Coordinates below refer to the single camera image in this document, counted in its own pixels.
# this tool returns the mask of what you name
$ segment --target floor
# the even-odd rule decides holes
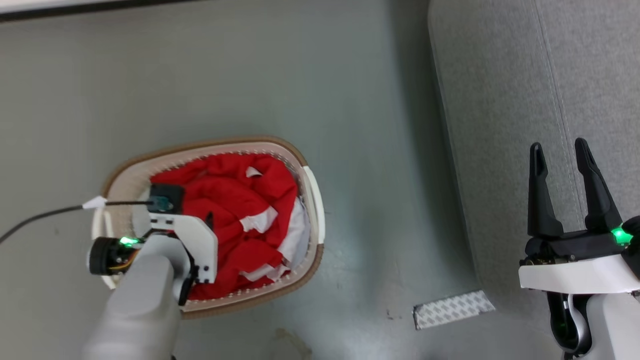
[[[184,322],[178,359],[556,354],[498,313],[413,327],[413,305],[479,287],[431,85],[427,8],[212,0],[0,24],[0,228],[93,197],[137,154],[277,135],[319,181],[323,263],[289,296]],[[89,226],[88,213],[63,215],[3,244],[6,358],[79,357],[108,298],[84,267]]]

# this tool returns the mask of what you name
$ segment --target gray fabric upholstery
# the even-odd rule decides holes
[[[573,142],[589,141],[623,218],[640,214],[640,3],[433,0],[429,32],[478,277],[499,310],[547,331],[521,290],[529,146],[542,143],[565,231],[586,202]]]

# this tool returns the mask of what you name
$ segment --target green led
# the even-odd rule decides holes
[[[120,243],[122,245],[125,245],[125,246],[131,246],[131,245],[137,244],[139,242],[140,241],[138,239],[132,239],[132,238],[128,238],[128,237],[123,237],[122,239],[120,239]]]
[[[630,243],[631,242],[631,238],[633,238],[633,236],[625,233],[625,231],[620,226],[615,228],[615,229],[613,229],[611,231],[611,233],[613,234],[613,236],[616,237],[616,241],[620,245],[625,245],[625,244]]]

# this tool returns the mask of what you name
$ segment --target brown basket rim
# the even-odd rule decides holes
[[[104,186],[102,187],[102,196],[107,197],[109,195],[109,189],[111,188],[111,185],[113,184],[115,179],[125,169],[137,163],[141,163],[142,161],[147,161],[160,156],[173,154],[174,152],[193,150],[201,147],[209,147],[209,146],[215,146],[215,145],[230,145],[230,144],[237,144],[237,143],[255,143],[255,142],[270,142],[270,143],[275,143],[277,145],[280,145],[285,149],[287,149],[288,151],[290,151],[292,154],[294,154],[294,156],[296,157],[296,159],[298,159],[298,161],[302,166],[308,166],[306,159],[304,158],[304,156],[302,156],[302,153],[297,148],[295,148],[293,144],[281,138],[277,138],[275,136],[247,136],[247,137],[240,137],[240,138],[206,140],[202,142],[194,142],[194,143],[187,143],[184,145],[167,147],[165,149],[149,152],[125,161],[120,166],[118,166],[112,173],[110,173],[109,177],[107,177],[107,180],[104,183]],[[203,318],[207,316],[215,316],[215,315],[232,313],[234,311],[244,310],[244,309],[248,309],[249,307],[258,306],[259,304],[269,302],[271,300],[277,299],[278,297],[281,297],[282,295],[286,295],[290,292],[293,292],[301,288],[303,285],[308,283],[309,280],[311,280],[311,278],[314,276],[314,274],[320,267],[320,262],[322,261],[323,253],[324,253],[324,244],[318,244],[316,248],[316,256],[313,260],[313,263],[311,264],[311,267],[306,272],[306,274],[300,278],[300,280],[292,284],[284,286],[283,288],[280,288],[276,291],[266,293],[263,295],[258,295],[257,297],[254,297],[252,299],[242,300],[239,302],[235,302],[233,304],[228,304],[220,307],[213,307],[210,309],[183,312],[182,318],[197,319],[197,318]]]

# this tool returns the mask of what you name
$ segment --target yellow wire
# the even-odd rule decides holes
[[[133,260],[136,258],[139,252],[140,250],[136,250],[136,252],[134,252],[133,255],[129,258],[129,261],[122,265],[112,266],[109,268],[109,270],[122,270],[124,268],[127,268],[129,265],[133,264]]]

